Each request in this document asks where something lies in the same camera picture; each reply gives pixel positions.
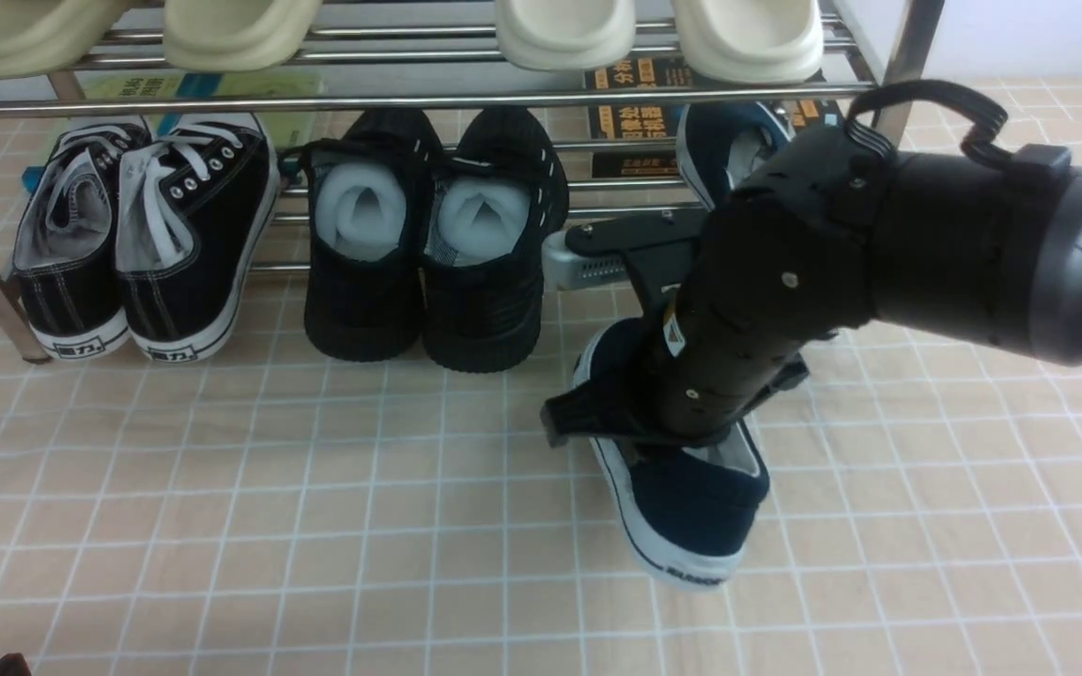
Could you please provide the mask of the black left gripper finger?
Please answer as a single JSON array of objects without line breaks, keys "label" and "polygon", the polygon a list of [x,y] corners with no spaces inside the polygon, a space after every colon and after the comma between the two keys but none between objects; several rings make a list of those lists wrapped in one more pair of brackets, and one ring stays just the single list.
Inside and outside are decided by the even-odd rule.
[{"label": "black left gripper finger", "polygon": [[0,658],[0,676],[31,676],[32,671],[27,659],[19,652],[9,653]]}]

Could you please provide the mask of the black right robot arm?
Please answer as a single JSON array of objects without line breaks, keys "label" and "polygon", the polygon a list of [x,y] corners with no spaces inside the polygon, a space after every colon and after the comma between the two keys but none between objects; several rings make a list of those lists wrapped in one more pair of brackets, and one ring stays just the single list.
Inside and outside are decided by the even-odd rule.
[{"label": "black right robot arm", "polygon": [[808,342],[873,320],[1082,364],[1082,167],[799,134],[710,211],[677,290],[542,407],[549,442],[713,445]]}]

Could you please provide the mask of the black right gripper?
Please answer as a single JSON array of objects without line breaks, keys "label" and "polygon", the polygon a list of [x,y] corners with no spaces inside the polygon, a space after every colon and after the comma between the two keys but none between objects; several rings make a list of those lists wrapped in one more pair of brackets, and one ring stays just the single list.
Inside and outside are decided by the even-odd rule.
[{"label": "black right gripper", "polygon": [[799,350],[837,327],[865,324],[866,244],[830,214],[872,155],[842,127],[815,127],[751,173],[702,218],[596,223],[584,254],[615,254],[645,304],[622,346],[584,352],[572,388],[541,407],[547,441],[612,439],[708,446],[730,420],[700,406],[674,359],[691,339],[748,358],[755,407],[809,376]]}]

